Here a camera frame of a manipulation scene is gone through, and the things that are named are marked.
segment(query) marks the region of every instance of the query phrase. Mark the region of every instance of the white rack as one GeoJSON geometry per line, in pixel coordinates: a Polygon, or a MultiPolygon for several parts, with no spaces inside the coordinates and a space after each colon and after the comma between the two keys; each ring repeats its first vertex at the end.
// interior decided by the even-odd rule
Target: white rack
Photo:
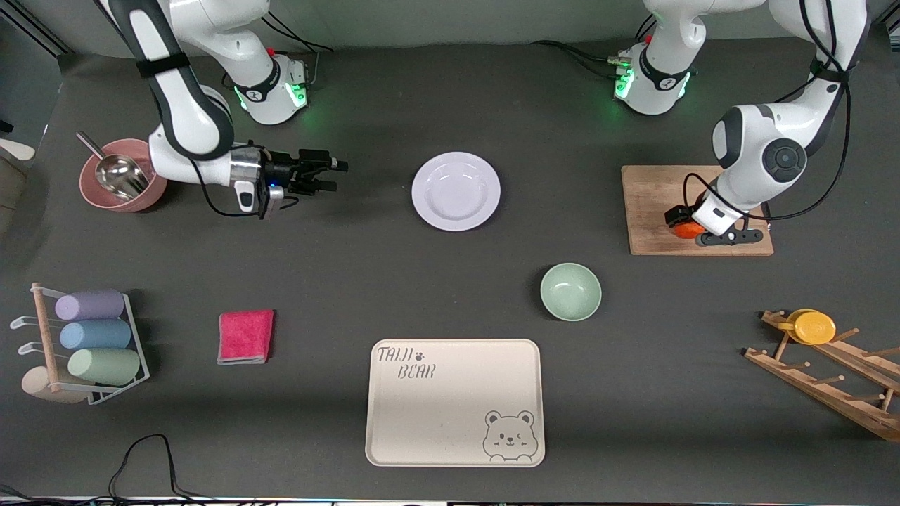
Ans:
{"type": "Polygon", "coordinates": [[[126,390],[129,390],[135,385],[143,383],[150,378],[150,370],[147,368],[147,359],[144,357],[144,348],[140,344],[138,328],[134,324],[134,311],[131,308],[131,300],[128,298],[128,295],[120,294],[122,299],[125,301],[125,313],[128,317],[128,323],[131,326],[131,336],[133,339],[132,343],[134,346],[134,350],[138,353],[138,358],[140,359],[140,368],[138,369],[138,373],[134,376],[133,379],[131,379],[131,381],[122,386],[99,386],[92,384],[72,384],[54,381],[54,379],[58,380],[58,375],[56,373],[56,357],[68,360],[68,356],[60,355],[54,352],[53,343],[50,340],[50,329],[61,329],[66,324],[66,322],[47,318],[46,307],[44,306],[43,299],[41,297],[47,296],[58,299],[67,294],[59,292],[57,290],[45,288],[37,283],[31,285],[31,293],[34,294],[35,308],[38,316],[20,316],[19,318],[16,318],[15,320],[10,322],[9,328],[13,330],[20,329],[25,326],[36,326],[40,328],[41,342],[25,343],[24,345],[19,347],[19,355],[28,355],[29,353],[34,352],[43,352],[45,362],[47,363],[48,375],[51,378],[49,387],[52,392],[59,392],[63,390],[90,392],[91,395],[87,398],[87,403],[90,405],[94,405],[112,399],[116,395],[119,395],[120,393],[125,392],[126,390]]]}

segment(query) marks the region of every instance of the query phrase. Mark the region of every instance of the pink bowl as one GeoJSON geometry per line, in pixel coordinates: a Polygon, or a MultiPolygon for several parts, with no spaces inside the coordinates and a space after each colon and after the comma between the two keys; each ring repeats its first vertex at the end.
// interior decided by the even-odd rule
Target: pink bowl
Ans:
{"type": "Polygon", "coordinates": [[[122,199],[110,193],[109,190],[103,188],[97,182],[96,170],[100,159],[96,155],[91,155],[91,158],[88,158],[85,162],[85,166],[81,168],[78,187],[81,189],[81,196],[94,207],[116,212],[143,211],[156,203],[159,197],[163,195],[163,192],[166,191],[168,180],[158,176],[156,171],[153,170],[153,164],[150,163],[150,149],[144,140],[114,140],[103,146],[103,152],[107,155],[115,153],[134,158],[134,161],[138,162],[138,166],[147,175],[150,184],[142,194],[128,202],[123,202],[122,199]]]}

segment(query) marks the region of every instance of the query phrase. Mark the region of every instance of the white plate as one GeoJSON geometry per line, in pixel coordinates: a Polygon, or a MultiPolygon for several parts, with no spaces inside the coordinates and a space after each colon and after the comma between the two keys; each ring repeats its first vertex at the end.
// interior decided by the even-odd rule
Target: white plate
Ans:
{"type": "Polygon", "coordinates": [[[484,223],[500,202],[500,180],[491,164],[472,153],[437,155],[412,181],[416,212],[433,227],[458,232],[484,223]]]}

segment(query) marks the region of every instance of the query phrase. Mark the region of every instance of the green bowl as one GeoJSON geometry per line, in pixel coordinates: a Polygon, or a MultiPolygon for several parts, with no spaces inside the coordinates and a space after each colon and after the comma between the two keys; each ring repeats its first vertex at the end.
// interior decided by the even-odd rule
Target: green bowl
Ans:
{"type": "Polygon", "coordinates": [[[563,321],[582,321],[600,307],[600,281],[580,264],[553,266],[541,280],[544,307],[563,321]]]}

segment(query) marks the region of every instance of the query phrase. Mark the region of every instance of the bear drawing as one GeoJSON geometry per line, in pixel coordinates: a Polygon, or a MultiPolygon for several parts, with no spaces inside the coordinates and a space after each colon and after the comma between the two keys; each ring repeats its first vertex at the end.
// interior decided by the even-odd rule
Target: bear drawing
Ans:
{"type": "Polygon", "coordinates": [[[491,462],[531,462],[531,457],[537,453],[537,438],[531,429],[535,415],[522,411],[518,416],[501,416],[490,411],[484,421],[488,424],[488,434],[482,445],[491,462]]]}

